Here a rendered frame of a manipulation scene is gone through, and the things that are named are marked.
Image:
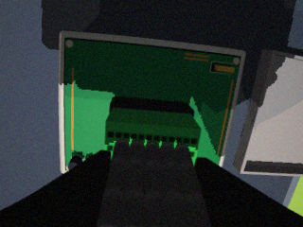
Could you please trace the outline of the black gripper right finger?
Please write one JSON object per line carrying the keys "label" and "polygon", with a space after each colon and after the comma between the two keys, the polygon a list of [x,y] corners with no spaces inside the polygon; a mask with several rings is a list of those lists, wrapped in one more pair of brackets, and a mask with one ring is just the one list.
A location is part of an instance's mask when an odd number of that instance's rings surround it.
{"label": "black gripper right finger", "polygon": [[303,217],[207,158],[194,162],[211,227],[303,227]]}

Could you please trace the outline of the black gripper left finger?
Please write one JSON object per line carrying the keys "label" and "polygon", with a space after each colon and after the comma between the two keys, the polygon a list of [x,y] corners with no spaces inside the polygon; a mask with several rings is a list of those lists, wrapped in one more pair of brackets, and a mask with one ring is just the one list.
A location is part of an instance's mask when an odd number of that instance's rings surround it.
{"label": "black gripper left finger", "polygon": [[0,227],[96,227],[111,165],[100,150],[0,211]]}

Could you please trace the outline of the green circuit board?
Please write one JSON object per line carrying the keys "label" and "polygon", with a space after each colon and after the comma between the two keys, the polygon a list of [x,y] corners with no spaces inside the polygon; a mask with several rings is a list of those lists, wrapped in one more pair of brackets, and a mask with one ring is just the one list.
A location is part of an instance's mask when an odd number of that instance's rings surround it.
{"label": "green circuit board", "polygon": [[[235,71],[213,72],[212,63]],[[197,158],[218,166],[239,67],[240,58],[223,54],[65,39],[65,169],[73,155],[84,160],[105,150],[114,96],[188,103],[201,128]]]}

